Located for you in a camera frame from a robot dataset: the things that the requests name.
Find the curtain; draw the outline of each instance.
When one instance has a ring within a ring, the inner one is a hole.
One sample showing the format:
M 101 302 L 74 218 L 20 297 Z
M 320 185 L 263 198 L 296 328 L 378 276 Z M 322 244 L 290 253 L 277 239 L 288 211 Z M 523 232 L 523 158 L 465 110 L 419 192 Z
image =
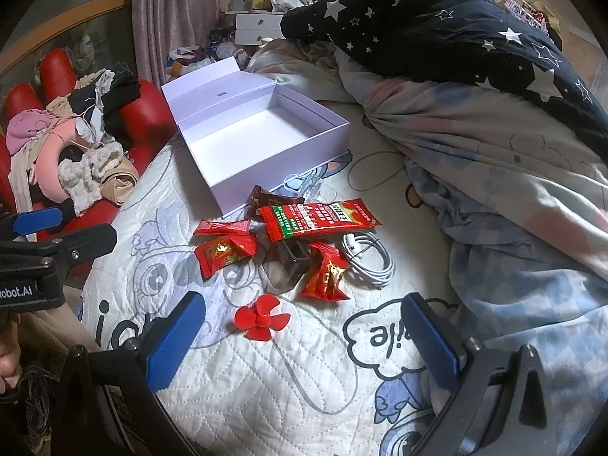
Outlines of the curtain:
M 161 86 L 170 50 L 208 44 L 218 0 L 133 0 L 132 12 L 138 75 Z

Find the white drawer cabinet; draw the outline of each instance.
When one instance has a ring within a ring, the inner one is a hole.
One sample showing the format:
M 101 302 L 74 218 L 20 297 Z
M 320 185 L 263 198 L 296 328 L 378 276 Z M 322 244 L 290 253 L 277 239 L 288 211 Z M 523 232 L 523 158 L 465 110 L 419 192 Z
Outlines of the white drawer cabinet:
M 260 45 L 262 38 L 281 39 L 281 19 L 284 14 L 238 14 L 236 16 L 235 43 Z

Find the wooden frame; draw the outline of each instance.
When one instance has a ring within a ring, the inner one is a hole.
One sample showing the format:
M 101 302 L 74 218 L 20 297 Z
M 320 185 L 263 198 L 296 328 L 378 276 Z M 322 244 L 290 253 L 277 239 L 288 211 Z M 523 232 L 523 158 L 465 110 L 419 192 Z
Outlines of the wooden frame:
M 128 4 L 127 0 L 91 0 L 49 19 L 19 38 L 0 54 L 0 74 L 14 67 L 36 48 L 61 33 L 95 17 L 124 8 Z

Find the chocolate wrapper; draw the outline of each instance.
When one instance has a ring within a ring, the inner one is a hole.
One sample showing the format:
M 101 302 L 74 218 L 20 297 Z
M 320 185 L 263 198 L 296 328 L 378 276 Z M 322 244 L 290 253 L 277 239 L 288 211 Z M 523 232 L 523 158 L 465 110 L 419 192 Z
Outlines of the chocolate wrapper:
M 286 205 L 286 204 L 303 204 L 304 197 L 288 197 L 284 195 L 275 195 L 268 190 L 264 190 L 259 185 L 253 187 L 253 191 L 249 196 L 249 207 L 245 217 L 256 221 L 263 221 L 260 208 L 270 207 L 273 205 Z

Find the cardboard box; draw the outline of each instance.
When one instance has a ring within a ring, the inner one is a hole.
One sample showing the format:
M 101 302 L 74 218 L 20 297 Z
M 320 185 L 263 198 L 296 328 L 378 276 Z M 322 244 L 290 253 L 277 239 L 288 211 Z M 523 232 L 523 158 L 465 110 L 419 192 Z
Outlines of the cardboard box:
M 224 215 L 253 186 L 317 168 L 348 150 L 348 121 L 234 58 L 162 86 L 175 122 Z

